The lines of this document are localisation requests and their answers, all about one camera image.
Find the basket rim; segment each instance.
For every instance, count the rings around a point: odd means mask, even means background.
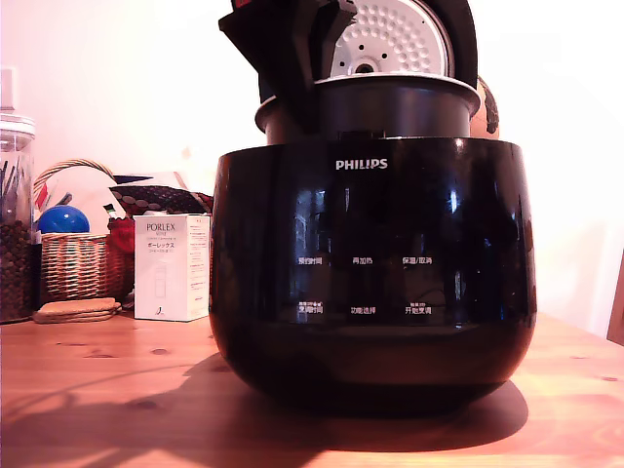
[[[47,234],[42,234],[41,238],[46,240],[55,240],[55,239],[80,239],[80,240],[97,240],[97,239],[105,239],[108,237],[108,234],[89,234],[89,233],[77,233],[77,232],[49,232]]]

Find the coffee beans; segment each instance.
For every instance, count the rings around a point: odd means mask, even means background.
[[[21,221],[0,226],[0,323],[32,315],[30,229]]]

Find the glass jar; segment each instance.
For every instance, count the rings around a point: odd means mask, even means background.
[[[34,312],[32,120],[0,114],[0,324]]]

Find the wooden tabletop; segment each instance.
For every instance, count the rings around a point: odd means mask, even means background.
[[[1,345],[3,467],[624,467],[624,348],[544,315],[512,382],[425,420],[277,407],[208,319],[25,323]]]

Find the button label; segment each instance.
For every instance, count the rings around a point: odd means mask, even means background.
[[[372,258],[370,258],[370,257],[354,256],[353,257],[353,264],[354,265],[372,265]]]
[[[433,258],[429,256],[404,256],[404,265],[433,265]]]
[[[406,307],[406,315],[433,315],[433,310],[423,302],[412,302]]]
[[[297,262],[299,265],[322,265],[323,258],[320,256],[317,256],[316,258],[301,257],[297,260]]]
[[[376,307],[351,307],[351,315],[374,315],[376,313]]]
[[[297,311],[300,314],[322,314],[323,302],[299,302]]]

